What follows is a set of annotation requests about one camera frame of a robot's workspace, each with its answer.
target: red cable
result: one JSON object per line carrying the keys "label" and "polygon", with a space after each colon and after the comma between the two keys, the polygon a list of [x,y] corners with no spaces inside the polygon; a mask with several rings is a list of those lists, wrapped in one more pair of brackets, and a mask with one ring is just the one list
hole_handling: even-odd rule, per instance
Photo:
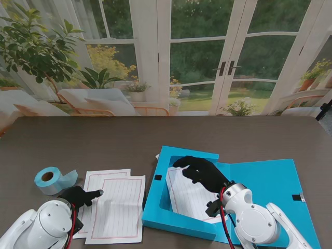
{"label": "red cable", "polygon": [[[223,187],[222,191],[220,192],[220,201],[223,201],[223,193],[224,193],[225,189],[226,189],[226,187]],[[229,246],[230,246],[231,249],[234,249],[234,245],[233,245],[232,240],[231,240],[231,238],[229,236],[228,229],[227,229],[227,226],[226,226],[225,213],[224,213],[223,206],[220,206],[220,210],[222,212],[221,213],[222,221],[223,221],[223,224],[224,224],[225,234],[226,234]]]}
{"label": "red cable", "polygon": [[72,229],[71,229],[71,235],[69,237],[69,241],[68,241],[68,245],[66,247],[66,249],[69,249],[69,247],[71,246],[71,242],[72,242],[72,238],[73,238],[73,233],[74,233],[74,227],[75,227],[75,220],[76,220],[76,210],[75,210],[75,205],[73,205],[73,225],[72,225]]}

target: door handle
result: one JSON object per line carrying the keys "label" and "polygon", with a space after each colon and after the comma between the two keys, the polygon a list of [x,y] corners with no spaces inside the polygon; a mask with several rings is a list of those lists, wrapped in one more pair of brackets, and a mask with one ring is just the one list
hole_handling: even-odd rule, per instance
{"label": "door handle", "polygon": [[219,70],[219,69],[220,69],[220,71],[219,71],[219,76],[222,76],[223,73],[224,73],[225,65],[226,65],[226,61],[223,61],[223,62],[222,62],[222,66],[221,66],[221,68],[214,68],[214,69],[212,69],[212,70]]}
{"label": "door handle", "polygon": [[231,61],[230,65],[229,65],[229,69],[228,69],[228,74],[227,75],[231,75],[232,74],[233,68],[241,68],[241,66],[234,66],[234,61]]}

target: tape roll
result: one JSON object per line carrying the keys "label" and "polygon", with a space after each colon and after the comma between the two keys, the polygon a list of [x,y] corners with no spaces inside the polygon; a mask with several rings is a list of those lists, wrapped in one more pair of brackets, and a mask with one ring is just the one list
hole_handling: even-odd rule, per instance
{"label": "tape roll", "polygon": [[62,189],[72,187],[76,183],[77,177],[76,170],[62,175],[58,168],[48,167],[38,172],[35,184],[44,194],[52,196]]}

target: lined paper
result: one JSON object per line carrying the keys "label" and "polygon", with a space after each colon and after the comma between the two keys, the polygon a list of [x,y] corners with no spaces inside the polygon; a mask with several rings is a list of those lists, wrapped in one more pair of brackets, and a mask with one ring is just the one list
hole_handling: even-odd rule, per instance
{"label": "lined paper", "polygon": [[142,241],[145,176],[103,178],[104,194],[92,207],[86,244]]}
{"label": "lined paper", "polygon": [[[100,170],[100,171],[87,171],[84,191],[95,191],[102,188],[105,178],[130,176],[130,169],[125,170]],[[95,205],[96,199],[92,200],[92,205]],[[91,211],[92,206],[80,207],[78,212],[78,219],[83,223],[82,229],[76,233],[73,238],[86,238],[91,224]]]}
{"label": "lined paper", "polygon": [[166,182],[173,212],[211,224],[222,222],[220,214],[213,218],[205,212],[206,204],[215,201],[217,194],[207,191],[200,183],[193,184],[192,180],[182,175],[183,169],[171,167],[167,171]]}

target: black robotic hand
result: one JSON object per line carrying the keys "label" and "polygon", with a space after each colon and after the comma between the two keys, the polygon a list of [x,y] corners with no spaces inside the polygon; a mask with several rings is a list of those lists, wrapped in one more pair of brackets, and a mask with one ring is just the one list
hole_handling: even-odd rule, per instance
{"label": "black robotic hand", "polygon": [[66,189],[59,197],[73,204],[75,209],[79,209],[84,204],[91,206],[92,200],[101,196],[103,192],[102,190],[85,192],[80,186],[75,186]]}
{"label": "black robotic hand", "polygon": [[185,156],[178,159],[173,167],[188,168],[182,174],[191,179],[192,183],[201,183],[208,191],[219,193],[225,184],[229,184],[228,179],[216,168],[216,166],[204,158]]}

